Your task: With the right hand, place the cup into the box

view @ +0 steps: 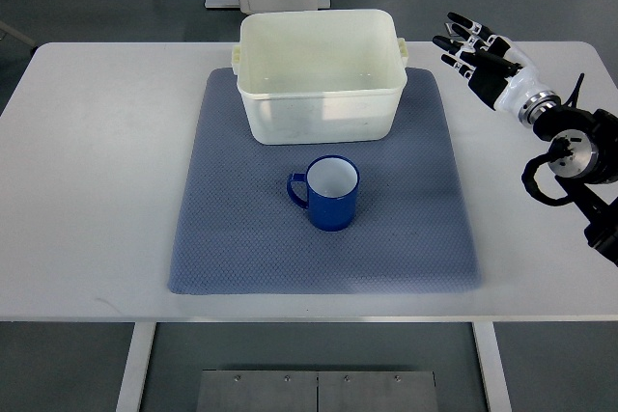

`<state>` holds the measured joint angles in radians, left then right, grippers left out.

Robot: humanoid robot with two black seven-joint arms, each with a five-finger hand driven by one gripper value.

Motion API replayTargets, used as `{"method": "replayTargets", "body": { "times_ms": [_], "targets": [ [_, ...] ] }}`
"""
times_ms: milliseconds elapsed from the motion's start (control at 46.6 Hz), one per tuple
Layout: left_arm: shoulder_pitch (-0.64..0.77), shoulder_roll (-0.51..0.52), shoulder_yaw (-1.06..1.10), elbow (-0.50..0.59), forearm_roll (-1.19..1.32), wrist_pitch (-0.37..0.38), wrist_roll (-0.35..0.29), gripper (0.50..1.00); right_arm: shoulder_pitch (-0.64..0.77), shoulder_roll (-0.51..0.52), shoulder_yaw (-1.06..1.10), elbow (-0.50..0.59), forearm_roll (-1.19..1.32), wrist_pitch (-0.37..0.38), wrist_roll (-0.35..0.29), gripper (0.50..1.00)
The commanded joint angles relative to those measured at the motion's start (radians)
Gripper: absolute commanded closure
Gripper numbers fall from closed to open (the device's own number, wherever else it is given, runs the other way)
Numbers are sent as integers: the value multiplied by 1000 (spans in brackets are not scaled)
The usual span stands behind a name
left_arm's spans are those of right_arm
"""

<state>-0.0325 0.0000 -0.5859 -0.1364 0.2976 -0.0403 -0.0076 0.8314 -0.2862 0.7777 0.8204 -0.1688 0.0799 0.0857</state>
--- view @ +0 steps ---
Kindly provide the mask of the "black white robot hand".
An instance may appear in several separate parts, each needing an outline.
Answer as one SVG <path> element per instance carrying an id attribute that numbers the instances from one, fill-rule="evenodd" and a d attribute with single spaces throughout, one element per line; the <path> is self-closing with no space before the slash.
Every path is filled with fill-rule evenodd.
<path id="1" fill-rule="evenodd" d="M 460 38 L 435 36 L 433 44 L 443 51 L 442 62 L 491 110 L 509 113 L 530 127 L 561 104 L 560 96 L 541 82 L 530 58 L 508 38 L 460 14 L 447 17 Z"/>

